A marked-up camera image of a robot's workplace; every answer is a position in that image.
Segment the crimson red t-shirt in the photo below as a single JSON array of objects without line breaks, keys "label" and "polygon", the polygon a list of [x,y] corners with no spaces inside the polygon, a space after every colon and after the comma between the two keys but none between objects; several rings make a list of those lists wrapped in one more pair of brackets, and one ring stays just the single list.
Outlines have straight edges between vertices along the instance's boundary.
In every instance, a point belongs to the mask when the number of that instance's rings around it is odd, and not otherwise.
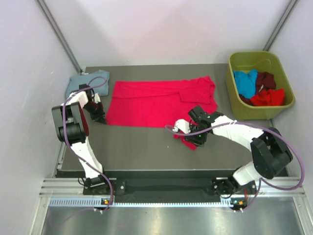
[{"label": "crimson red t-shirt", "polygon": [[215,88],[209,76],[177,81],[117,81],[107,123],[164,128],[178,119],[190,121],[188,112],[198,105],[209,114],[217,110]]}]

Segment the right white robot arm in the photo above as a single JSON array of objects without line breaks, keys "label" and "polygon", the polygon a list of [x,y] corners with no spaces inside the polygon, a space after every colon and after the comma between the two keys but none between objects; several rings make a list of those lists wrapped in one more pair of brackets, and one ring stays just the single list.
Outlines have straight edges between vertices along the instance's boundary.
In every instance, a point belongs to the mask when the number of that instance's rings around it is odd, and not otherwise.
[{"label": "right white robot arm", "polygon": [[293,160],[287,144],[279,138],[280,133],[275,128],[265,131],[237,124],[222,113],[209,114],[201,106],[196,106],[188,114],[190,122],[183,119],[175,122],[175,128],[185,134],[185,141],[203,146],[208,133],[212,133],[236,142],[251,152],[252,161],[236,169],[226,180],[232,193],[241,193],[248,183],[261,177],[273,179]]}]

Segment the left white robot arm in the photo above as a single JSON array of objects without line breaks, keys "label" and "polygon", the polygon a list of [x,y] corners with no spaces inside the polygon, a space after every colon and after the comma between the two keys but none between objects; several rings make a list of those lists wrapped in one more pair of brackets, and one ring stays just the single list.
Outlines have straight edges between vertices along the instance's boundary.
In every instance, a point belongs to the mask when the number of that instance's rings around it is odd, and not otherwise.
[{"label": "left white robot arm", "polygon": [[56,135],[76,155],[84,169],[85,175],[78,181],[84,187],[83,194],[109,195],[112,185],[91,148],[84,110],[92,121],[107,124],[99,94],[88,84],[82,84],[63,104],[52,108]]}]

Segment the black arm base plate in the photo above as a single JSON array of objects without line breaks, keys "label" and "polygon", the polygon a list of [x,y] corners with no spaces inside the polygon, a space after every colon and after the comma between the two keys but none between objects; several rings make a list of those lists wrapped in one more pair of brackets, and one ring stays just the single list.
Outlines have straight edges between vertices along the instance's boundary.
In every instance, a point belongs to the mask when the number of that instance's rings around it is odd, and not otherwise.
[{"label": "black arm base plate", "polygon": [[254,183],[235,188],[216,178],[120,178],[112,189],[116,203],[204,203],[256,193]]}]

